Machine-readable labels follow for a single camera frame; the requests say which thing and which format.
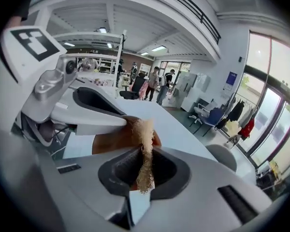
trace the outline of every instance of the black vent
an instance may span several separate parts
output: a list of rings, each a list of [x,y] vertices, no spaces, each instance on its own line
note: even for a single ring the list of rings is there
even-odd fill
[[[243,224],[251,221],[258,215],[233,187],[221,187],[218,188],[218,191]]]
[[[74,171],[76,169],[80,169],[80,165],[78,164],[73,164],[73,165],[69,165],[69,166],[65,166],[65,167],[58,167],[58,171],[59,173],[61,174],[64,174],[64,173],[67,173],[67,172],[71,172],[71,171]]]

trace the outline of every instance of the white table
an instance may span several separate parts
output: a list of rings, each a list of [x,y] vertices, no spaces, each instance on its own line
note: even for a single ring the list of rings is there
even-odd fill
[[[127,115],[141,119],[153,119],[154,129],[162,146],[216,161],[196,137],[157,103],[121,99],[116,101]],[[71,133],[63,157],[73,158],[91,155],[93,138],[94,136],[76,136]]]

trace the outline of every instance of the ceiling light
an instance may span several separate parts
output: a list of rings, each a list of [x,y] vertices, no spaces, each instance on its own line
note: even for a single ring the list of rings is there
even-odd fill
[[[107,33],[106,28],[99,28],[100,33]]]
[[[165,49],[166,47],[164,47],[163,45],[162,46],[159,46],[159,47],[157,47],[157,48],[155,48],[155,49],[152,49],[152,51],[153,52],[157,52],[157,51],[159,51],[159,50],[162,50],[162,49]]]
[[[74,44],[70,44],[70,43],[64,43],[65,45],[68,45],[68,46],[75,46]]]

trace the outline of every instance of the sponge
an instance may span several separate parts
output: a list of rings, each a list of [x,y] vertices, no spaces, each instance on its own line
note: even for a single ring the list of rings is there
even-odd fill
[[[143,165],[136,179],[138,190],[147,193],[153,188],[154,178],[152,174],[152,140],[154,138],[153,120],[137,120],[133,125],[133,133],[138,136],[142,144]]]

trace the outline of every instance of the backpack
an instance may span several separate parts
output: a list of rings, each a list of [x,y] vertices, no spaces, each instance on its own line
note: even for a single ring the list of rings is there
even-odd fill
[[[167,82],[166,82],[166,77],[168,75],[172,75],[171,73],[167,73],[166,75],[163,75],[161,77],[159,77],[159,82],[158,82],[158,85],[161,87],[161,86],[165,86],[167,85]]]
[[[137,68],[133,66],[133,67],[132,67],[132,70],[131,70],[131,78],[132,78],[132,80],[135,79],[135,77],[136,77],[136,72],[137,72]]]

